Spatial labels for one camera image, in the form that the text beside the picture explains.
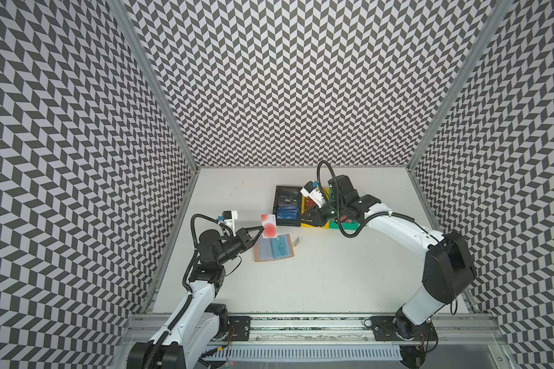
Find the red circle white card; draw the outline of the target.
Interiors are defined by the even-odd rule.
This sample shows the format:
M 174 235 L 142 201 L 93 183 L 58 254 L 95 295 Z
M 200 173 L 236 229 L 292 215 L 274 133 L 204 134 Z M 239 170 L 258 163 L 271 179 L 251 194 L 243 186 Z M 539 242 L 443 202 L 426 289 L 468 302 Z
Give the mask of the red circle white card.
M 275 215 L 262 215 L 261 216 L 263 229 L 263 238 L 273 239 L 277 238 L 278 231 L 276 226 L 276 217 Z

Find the teal credit card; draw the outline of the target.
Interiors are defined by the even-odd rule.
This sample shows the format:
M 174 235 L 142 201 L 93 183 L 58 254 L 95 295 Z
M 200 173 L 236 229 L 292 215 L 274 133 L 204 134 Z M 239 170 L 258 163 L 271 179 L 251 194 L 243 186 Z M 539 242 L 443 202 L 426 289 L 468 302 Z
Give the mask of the teal credit card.
M 291 258 L 293 256 L 289 235 L 279 235 L 271 239 L 272 257 L 274 260 Z

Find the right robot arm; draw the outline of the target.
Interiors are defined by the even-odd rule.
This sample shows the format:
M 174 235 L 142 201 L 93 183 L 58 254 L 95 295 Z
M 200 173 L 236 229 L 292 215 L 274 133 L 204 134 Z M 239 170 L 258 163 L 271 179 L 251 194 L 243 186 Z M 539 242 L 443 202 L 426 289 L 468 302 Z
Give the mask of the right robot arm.
M 322 227 L 335 221 L 342 235 L 355 238 L 366 228 L 392 238 L 423 260 L 417 292 L 392 319 L 395 335 L 403 341 L 420 336 L 427 321 L 452 304 L 477 277 L 466 239 L 457 231 L 442 233 L 421 226 L 414 218 L 395 212 L 372 195 L 359 195 L 346 175 L 329 180 L 329 194 L 320 183 L 308 182 L 300 193 L 313 201 L 300 222 Z

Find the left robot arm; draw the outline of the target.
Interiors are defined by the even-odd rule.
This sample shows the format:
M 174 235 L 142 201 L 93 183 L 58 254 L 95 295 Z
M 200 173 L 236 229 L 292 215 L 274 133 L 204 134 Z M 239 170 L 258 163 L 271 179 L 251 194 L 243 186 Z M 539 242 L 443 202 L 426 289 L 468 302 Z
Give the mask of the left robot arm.
M 264 227 L 192 231 L 196 254 L 183 275 L 187 294 L 165 324 L 146 342 L 136 343 L 127 368 L 194 368 L 207 345 L 229 333 L 225 304 L 215 297 L 226 277 L 225 264 L 251 249 Z

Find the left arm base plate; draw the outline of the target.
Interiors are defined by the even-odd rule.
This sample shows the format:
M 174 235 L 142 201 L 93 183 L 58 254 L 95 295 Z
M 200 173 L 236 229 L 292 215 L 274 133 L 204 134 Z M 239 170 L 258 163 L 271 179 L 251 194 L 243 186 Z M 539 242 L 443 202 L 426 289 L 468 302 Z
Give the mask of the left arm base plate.
M 248 341 L 251 332 L 252 317 L 248 315 L 229 315 L 220 318 L 217 341 Z

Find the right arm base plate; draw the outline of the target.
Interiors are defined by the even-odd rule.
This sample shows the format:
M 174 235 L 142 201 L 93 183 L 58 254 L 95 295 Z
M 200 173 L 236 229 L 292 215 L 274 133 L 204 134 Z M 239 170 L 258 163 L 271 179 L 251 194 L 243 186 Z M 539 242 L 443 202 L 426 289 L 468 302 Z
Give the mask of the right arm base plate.
M 364 325 L 376 341 L 435 342 L 439 338 L 431 321 L 415 325 L 408 318 L 375 315 L 367 318 Z

